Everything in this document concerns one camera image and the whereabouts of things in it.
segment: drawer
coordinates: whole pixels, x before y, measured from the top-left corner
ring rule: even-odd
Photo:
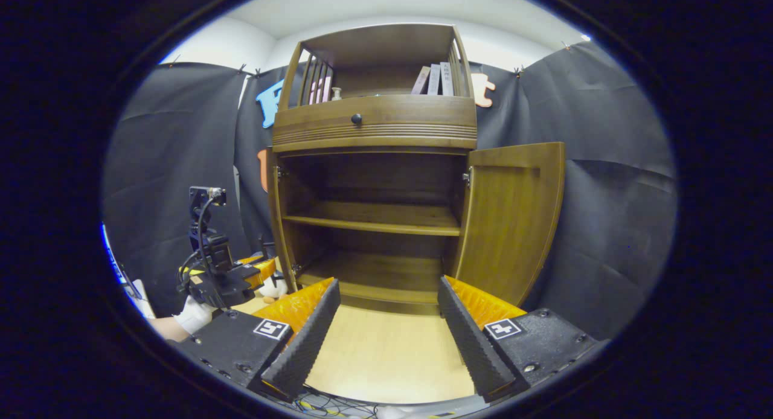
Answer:
[[[359,124],[351,117],[362,116]],[[475,100],[445,95],[380,95],[299,106],[277,113],[274,152],[353,146],[475,149]]]

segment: wooden cabinet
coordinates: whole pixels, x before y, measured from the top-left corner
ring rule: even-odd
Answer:
[[[449,59],[455,95],[406,94],[416,66]],[[473,150],[469,80],[449,25],[357,28],[298,44],[267,155],[290,289],[334,276],[345,303],[435,313],[445,274],[524,300],[560,212],[563,144]],[[325,82],[344,99],[317,103],[309,86]]]

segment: ceiling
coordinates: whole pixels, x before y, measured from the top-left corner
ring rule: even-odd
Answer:
[[[274,39],[355,18],[406,15],[488,25],[552,50],[580,41],[580,31],[527,0],[253,0],[228,14]]]

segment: white wall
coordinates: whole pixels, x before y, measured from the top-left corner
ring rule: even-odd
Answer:
[[[429,18],[422,16],[384,16],[377,18],[361,18],[350,21],[320,25],[298,34],[291,34],[276,41],[270,55],[263,62],[263,70],[287,66],[292,57],[295,45],[301,40],[311,39],[334,31],[367,25],[392,24],[405,22],[427,22],[438,24],[454,24],[461,34],[461,41],[471,62],[480,62],[500,69],[512,71],[514,67],[529,66],[539,59],[559,50],[562,45],[556,44],[552,50],[524,37],[510,32],[480,24],[455,21],[447,18]]]
[[[246,63],[244,70],[255,73],[257,68],[265,70],[263,64],[275,43],[276,39],[253,25],[218,18],[191,34],[161,62],[172,62],[179,56],[177,62],[205,62],[234,69]]]

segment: cabinet shelf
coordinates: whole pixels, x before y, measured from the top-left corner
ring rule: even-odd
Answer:
[[[307,286],[329,277],[339,279],[341,294],[409,304],[437,304],[441,260],[338,251],[303,270]]]
[[[458,237],[459,221],[447,206],[323,201],[286,221],[387,234]]]

